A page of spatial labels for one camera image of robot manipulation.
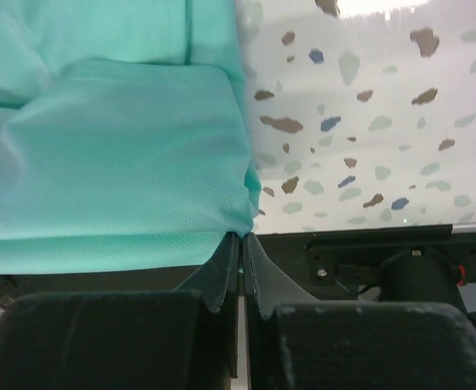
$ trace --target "terrazzo pattern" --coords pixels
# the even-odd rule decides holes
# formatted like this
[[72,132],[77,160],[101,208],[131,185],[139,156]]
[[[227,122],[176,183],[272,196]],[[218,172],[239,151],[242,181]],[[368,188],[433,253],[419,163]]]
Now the terrazzo pattern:
[[476,3],[237,6],[256,233],[476,222]]

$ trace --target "cloth fold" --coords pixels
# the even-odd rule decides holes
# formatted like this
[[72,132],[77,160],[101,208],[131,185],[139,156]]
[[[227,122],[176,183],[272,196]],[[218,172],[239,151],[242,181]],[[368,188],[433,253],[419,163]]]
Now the cloth fold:
[[0,37],[15,49],[0,53],[1,274],[201,264],[250,231],[232,2],[7,1]]

